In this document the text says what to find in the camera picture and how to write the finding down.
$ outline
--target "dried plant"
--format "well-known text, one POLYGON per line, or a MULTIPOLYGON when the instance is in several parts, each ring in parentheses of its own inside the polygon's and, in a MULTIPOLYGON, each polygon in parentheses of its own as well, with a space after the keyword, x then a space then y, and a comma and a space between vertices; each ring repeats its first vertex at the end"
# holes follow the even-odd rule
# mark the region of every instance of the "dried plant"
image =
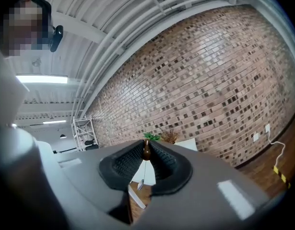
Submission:
POLYGON ((169 130, 163 130, 161 129, 161 139, 163 141, 169 142, 169 143, 175 143, 177 138, 179 137, 179 131, 174 131, 174 129, 169 129, 169 130))

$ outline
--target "potted plant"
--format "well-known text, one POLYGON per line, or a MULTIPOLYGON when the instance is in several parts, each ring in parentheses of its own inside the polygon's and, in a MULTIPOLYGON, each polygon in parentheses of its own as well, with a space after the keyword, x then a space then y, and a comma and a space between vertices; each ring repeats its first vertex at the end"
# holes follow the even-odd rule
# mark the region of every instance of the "potted plant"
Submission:
POLYGON ((152 133, 149 133, 149 132, 144 133, 144 137, 149 140, 160 140, 159 135, 153 135, 152 133))
POLYGON ((165 142, 175 144, 177 138, 179 137, 179 131, 175 131, 173 128, 169 130, 161 129, 161 139, 165 142))

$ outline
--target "green plant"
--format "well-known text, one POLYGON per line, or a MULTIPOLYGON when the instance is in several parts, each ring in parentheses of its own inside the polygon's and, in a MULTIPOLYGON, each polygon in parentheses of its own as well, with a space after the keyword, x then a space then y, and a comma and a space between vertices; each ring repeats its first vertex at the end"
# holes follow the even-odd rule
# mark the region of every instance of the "green plant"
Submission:
POLYGON ((153 135, 152 133, 149 133, 149 132, 144 133, 144 137, 149 140, 160 140, 160 136, 153 135))

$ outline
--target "wooden floor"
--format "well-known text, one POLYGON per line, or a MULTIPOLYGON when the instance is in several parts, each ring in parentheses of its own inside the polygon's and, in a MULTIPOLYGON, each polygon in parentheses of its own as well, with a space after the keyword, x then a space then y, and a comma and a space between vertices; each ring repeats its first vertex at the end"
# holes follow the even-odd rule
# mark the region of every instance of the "wooden floor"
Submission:
MULTIPOLYGON (((282 174, 284 174, 286 178, 291 181, 295 173, 295 118, 278 141, 286 144, 284 154, 279 160, 278 168, 282 174)), ((261 189, 269 195, 269 197, 275 197, 280 192, 286 190, 286 185, 272 169, 275 165, 277 156, 282 151, 282 148, 282 145, 273 145, 255 160, 239 169, 239 171, 260 186, 261 189)), ((151 187, 144 185, 142 190, 138 191, 137 183, 131 183, 130 185, 143 203, 147 205, 150 202, 149 195, 151 187)), ((144 210, 141 209, 132 199, 130 201, 130 205, 133 219, 136 221, 144 210)))

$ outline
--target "brick wall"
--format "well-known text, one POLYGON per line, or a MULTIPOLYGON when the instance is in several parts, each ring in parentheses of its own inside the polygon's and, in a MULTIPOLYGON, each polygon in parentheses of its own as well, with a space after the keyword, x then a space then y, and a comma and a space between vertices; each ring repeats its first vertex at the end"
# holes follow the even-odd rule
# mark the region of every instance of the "brick wall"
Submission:
POLYGON ((185 19, 138 50, 88 110, 100 147, 160 128, 235 166, 264 148, 295 112, 295 63, 254 8, 185 19), (253 142, 253 134, 261 136, 253 142))

